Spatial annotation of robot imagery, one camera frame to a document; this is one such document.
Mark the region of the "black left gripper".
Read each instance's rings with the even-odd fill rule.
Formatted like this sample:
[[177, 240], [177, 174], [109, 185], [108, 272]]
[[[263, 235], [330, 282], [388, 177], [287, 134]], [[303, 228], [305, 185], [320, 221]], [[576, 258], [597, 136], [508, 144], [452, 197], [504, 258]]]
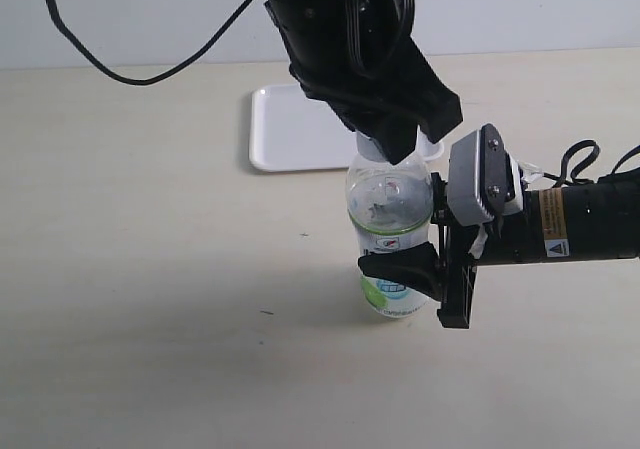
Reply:
[[440, 142], [463, 122], [460, 98], [411, 37], [414, 0], [339, 0], [265, 8], [305, 95], [327, 103], [348, 129], [374, 139], [397, 165], [415, 151], [417, 128]]

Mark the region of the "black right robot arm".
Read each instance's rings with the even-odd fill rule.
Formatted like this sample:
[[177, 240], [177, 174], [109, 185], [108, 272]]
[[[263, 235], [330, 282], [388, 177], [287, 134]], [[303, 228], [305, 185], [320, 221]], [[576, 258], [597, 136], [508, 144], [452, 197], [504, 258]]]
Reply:
[[466, 329], [477, 269], [509, 264], [636, 259], [639, 256], [639, 173], [609, 174], [593, 184], [527, 191], [524, 208], [489, 230], [482, 253], [470, 250], [479, 227], [464, 227], [449, 207], [449, 183], [434, 178], [439, 244], [426, 242], [392, 253], [359, 258], [361, 271], [439, 302], [437, 317], [450, 329]]

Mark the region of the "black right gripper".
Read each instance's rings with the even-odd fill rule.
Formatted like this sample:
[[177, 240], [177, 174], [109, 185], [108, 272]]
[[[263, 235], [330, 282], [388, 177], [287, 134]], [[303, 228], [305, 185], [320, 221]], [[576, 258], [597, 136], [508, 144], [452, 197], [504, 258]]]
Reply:
[[467, 329], [477, 269], [482, 266], [535, 264], [543, 261], [541, 211], [536, 191], [523, 193], [524, 208], [491, 224], [463, 227], [446, 206], [447, 184], [434, 175], [439, 257], [430, 242], [390, 253], [360, 256], [368, 277], [407, 286], [440, 302], [437, 317], [448, 329]]

